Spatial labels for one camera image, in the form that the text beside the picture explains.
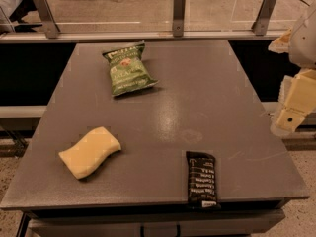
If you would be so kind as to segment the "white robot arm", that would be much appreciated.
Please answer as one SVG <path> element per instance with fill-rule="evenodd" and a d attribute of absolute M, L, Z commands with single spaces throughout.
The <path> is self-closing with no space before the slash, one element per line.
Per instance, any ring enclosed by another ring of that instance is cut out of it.
<path fill-rule="evenodd" d="M 271 133 L 294 133 L 316 109 L 316 3 L 310 5 L 294 26 L 268 47 L 275 53 L 287 53 L 300 71 L 285 76 L 280 84 L 278 104 L 272 117 Z"/>

